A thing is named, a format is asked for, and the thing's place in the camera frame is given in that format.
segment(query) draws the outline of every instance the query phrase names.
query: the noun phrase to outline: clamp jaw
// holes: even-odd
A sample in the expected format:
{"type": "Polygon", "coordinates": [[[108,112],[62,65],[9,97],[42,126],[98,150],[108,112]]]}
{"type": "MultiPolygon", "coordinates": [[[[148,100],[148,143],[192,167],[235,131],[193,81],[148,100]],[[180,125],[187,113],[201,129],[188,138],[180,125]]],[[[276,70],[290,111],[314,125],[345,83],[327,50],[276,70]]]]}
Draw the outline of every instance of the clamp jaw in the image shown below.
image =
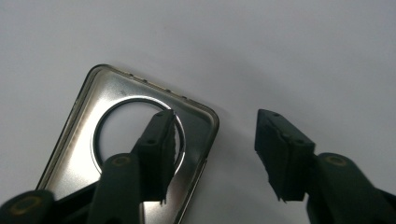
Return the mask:
{"type": "Polygon", "coordinates": [[[153,116],[131,153],[107,159],[100,180],[59,201],[25,192],[0,208],[0,223],[144,223],[142,202],[163,201],[175,173],[175,113],[153,116]]]}
{"type": "Polygon", "coordinates": [[[278,199],[302,201],[313,224],[395,224],[396,197],[376,189],[347,157],[315,143],[281,115],[259,110],[255,149],[278,199]]]}

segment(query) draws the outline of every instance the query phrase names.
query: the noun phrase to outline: white surface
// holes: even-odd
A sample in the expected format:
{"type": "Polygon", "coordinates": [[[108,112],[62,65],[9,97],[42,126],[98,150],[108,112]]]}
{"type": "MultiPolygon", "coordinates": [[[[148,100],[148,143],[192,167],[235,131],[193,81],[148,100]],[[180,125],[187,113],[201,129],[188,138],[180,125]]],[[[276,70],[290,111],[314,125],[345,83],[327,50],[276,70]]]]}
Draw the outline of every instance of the white surface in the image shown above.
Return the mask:
{"type": "Polygon", "coordinates": [[[88,71],[109,63],[219,115],[184,223],[308,223],[253,143],[259,108],[396,193],[394,1],[0,2],[0,202],[35,188],[88,71]]]}

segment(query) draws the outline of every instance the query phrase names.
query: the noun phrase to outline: circular hole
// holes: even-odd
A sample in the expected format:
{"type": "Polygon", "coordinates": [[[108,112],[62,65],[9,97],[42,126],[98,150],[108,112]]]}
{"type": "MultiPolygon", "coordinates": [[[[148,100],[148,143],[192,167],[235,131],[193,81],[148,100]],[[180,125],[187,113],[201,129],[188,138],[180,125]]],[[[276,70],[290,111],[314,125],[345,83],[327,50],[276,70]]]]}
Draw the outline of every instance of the circular hole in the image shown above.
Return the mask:
{"type": "Polygon", "coordinates": [[[122,224],[122,221],[116,217],[109,219],[105,224],[122,224]]]}
{"type": "MultiPolygon", "coordinates": [[[[151,118],[160,111],[158,106],[144,102],[127,103],[112,110],[96,134],[95,154],[99,165],[115,154],[131,152],[151,118]]],[[[180,149],[177,128],[175,140],[176,160],[180,149]]]]}

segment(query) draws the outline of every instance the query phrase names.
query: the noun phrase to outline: small hole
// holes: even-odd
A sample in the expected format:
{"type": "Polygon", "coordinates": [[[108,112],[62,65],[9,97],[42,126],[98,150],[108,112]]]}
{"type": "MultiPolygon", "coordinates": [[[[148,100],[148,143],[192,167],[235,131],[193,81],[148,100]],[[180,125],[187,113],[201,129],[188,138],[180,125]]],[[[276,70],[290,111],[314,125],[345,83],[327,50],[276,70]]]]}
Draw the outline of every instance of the small hole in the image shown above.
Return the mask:
{"type": "Polygon", "coordinates": [[[284,137],[284,138],[290,138],[290,135],[289,135],[288,133],[282,133],[281,135],[282,135],[282,137],[284,137]]]}
{"type": "Polygon", "coordinates": [[[113,165],[115,166],[122,166],[124,164],[127,164],[131,161],[131,159],[129,159],[128,157],[117,157],[116,159],[114,159],[111,163],[113,163],[113,165]]]}
{"type": "Polygon", "coordinates": [[[122,224],[122,221],[116,217],[109,219],[105,224],[122,224]]]}
{"type": "Polygon", "coordinates": [[[326,161],[337,166],[345,166],[347,165],[347,161],[345,161],[343,158],[336,157],[336,156],[328,156],[326,157],[326,161]]]}

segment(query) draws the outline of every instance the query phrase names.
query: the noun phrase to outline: metal plate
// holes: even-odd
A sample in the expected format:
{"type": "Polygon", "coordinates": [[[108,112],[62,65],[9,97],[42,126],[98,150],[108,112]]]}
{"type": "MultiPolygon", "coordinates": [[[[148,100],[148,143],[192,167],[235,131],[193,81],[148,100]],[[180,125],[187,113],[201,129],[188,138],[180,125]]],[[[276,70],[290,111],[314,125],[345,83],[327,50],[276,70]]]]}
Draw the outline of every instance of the metal plate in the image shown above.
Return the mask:
{"type": "Polygon", "coordinates": [[[37,188],[51,190],[61,199],[97,181],[100,124],[114,108],[130,102],[172,108],[177,114],[180,149],[166,204],[144,203],[144,207],[148,224],[179,223],[204,169],[219,118],[204,105],[109,65],[97,65],[87,75],[37,188]]]}

